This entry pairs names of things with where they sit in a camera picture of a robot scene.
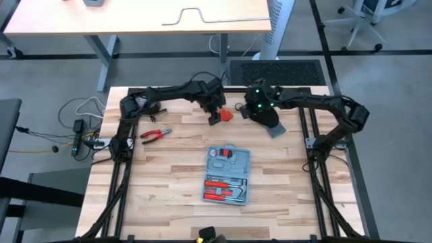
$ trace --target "metal wire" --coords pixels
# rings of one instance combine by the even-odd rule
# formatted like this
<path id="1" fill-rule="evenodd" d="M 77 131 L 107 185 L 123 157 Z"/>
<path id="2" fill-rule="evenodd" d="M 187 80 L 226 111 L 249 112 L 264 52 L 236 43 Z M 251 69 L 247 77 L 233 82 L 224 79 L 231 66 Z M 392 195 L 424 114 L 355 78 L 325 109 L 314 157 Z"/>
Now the metal wire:
<path id="1" fill-rule="evenodd" d="M 223 23 L 223 22 L 239 22 L 239 21 L 254 21 L 254 20 L 270 20 L 270 18 L 242 18 L 242 19 L 227 19 L 227 20 L 205 20 L 203 17 L 203 13 L 201 13 L 201 9 L 199 7 L 187 7 L 181 10 L 180 15 L 178 16 L 178 19 L 174 23 L 162 23 L 163 26 L 172 26 L 180 23 L 180 20 L 182 19 L 183 11 L 184 10 L 190 10 L 195 9 L 198 11 L 198 14 L 200 15 L 201 21 L 203 21 L 206 24 L 212 24 L 212 23 Z"/>

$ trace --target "hammer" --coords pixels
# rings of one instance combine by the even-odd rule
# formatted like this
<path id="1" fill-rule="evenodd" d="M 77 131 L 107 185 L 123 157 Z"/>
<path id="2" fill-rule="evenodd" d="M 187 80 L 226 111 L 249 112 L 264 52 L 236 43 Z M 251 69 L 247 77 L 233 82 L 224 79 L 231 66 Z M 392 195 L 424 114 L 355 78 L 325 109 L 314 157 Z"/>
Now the hammer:
<path id="1" fill-rule="evenodd" d="M 245 179 L 242 180 L 242 184 L 240 186 L 234 186 L 234 185 L 228 184 L 226 182 L 213 182 L 213 181 L 209 181 L 209 180 L 206 180 L 204 182 L 204 186 L 216 187 L 216 188 L 238 188 L 241 191 L 240 195 L 238 195 L 238 198 L 243 196 L 246 193 L 246 180 Z"/>

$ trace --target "wooden workbench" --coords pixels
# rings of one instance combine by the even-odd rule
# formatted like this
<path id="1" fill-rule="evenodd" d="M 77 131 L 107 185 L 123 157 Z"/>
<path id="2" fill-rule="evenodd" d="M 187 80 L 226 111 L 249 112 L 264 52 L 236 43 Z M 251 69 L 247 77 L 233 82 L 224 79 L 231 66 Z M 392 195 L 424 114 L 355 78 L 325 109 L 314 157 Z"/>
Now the wooden workbench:
<path id="1" fill-rule="evenodd" d="M 270 32 L 270 20 L 206 24 L 205 20 L 268 18 L 267 0 L 105 0 L 87 7 L 82 0 L 21 0 L 5 34 L 161 34 Z"/>
<path id="2" fill-rule="evenodd" d="M 326 86 L 313 86 L 311 91 L 317 95 L 329 92 Z M 111 88 L 102 137 L 115 135 L 120 117 L 119 101 L 127 93 L 128 87 Z M 309 239 L 311 234 L 319 236 L 311 179 L 309 173 L 302 171 L 306 152 L 298 110 L 278 111 L 287 132 L 271 139 L 260 125 L 242 119 L 235 111 L 236 103 L 244 103 L 244 93 L 225 95 L 226 107 L 234 112 L 233 120 L 228 123 L 209 126 L 209 114 L 197 103 L 185 100 L 162 102 L 169 113 L 158 117 L 155 124 L 146 118 L 140 120 L 139 134 L 163 128 L 172 128 L 173 132 L 145 147 L 140 139 L 135 142 L 122 239 L 128 234 L 134 234 L 139 240 L 193 239 L 197 238 L 199 229 L 207 226 L 215 226 L 217 233 L 229 239 L 293 240 Z M 321 133 L 336 125 L 332 114 L 326 111 L 317 111 L 317 119 Z M 252 153 L 250 198 L 245 207 L 200 199 L 207 148 L 225 143 Z M 345 159 L 339 151 L 332 155 Z M 95 160 L 108 156 L 108 151 L 101 151 Z M 355 230 L 363 233 L 347 165 L 330 157 L 327 168 L 337 208 Z M 112 171 L 112 161 L 93 166 L 77 236 L 85 233 L 105 208 Z M 323 208 L 326 224 L 330 225 L 328 211 Z M 115 211 L 109 235 L 113 235 L 116 216 Z"/>

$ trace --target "red-handled pliers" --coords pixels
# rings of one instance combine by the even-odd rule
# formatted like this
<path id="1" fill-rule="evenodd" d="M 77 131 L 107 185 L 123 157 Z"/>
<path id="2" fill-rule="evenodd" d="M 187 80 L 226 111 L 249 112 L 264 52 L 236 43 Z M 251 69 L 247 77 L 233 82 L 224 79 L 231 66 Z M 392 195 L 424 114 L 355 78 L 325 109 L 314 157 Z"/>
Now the red-handled pliers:
<path id="1" fill-rule="evenodd" d="M 160 138 L 163 138 L 163 135 L 168 134 L 170 132 L 172 132 L 172 129 L 164 129 L 164 130 L 159 129 L 159 130 L 155 130 L 155 131 L 146 132 L 146 133 L 142 134 L 140 136 L 140 138 L 146 138 L 151 134 L 156 134 L 156 136 L 154 138 L 152 138 L 150 140 L 145 140 L 144 142 L 142 142 L 143 144 L 149 144 L 149 143 L 154 142 Z"/>

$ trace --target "yellow cable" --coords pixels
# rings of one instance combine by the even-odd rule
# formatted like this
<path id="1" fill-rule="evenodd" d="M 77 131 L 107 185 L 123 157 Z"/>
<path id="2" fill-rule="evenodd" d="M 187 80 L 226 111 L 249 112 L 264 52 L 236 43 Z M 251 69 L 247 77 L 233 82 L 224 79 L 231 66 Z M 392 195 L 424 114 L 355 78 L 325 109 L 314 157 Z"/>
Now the yellow cable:
<path id="1" fill-rule="evenodd" d="M 89 132 L 87 134 L 82 135 L 82 139 L 92 136 L 94 134 L 94 132 Z M 74 142 L 69 142 L 67 144 L 63 144 L 58 146 L 59 148 L 65 147 L 65 146 L 71 146 L 73 145 Z M 38 153 L 54 153 L 51 149 L 50 150 L 45 150 L 45 151 L 13 151 L 13 150 L 9 150 L 8 152 L 10 153 L 24 153 L 24 154 L 38 154 Z"/>

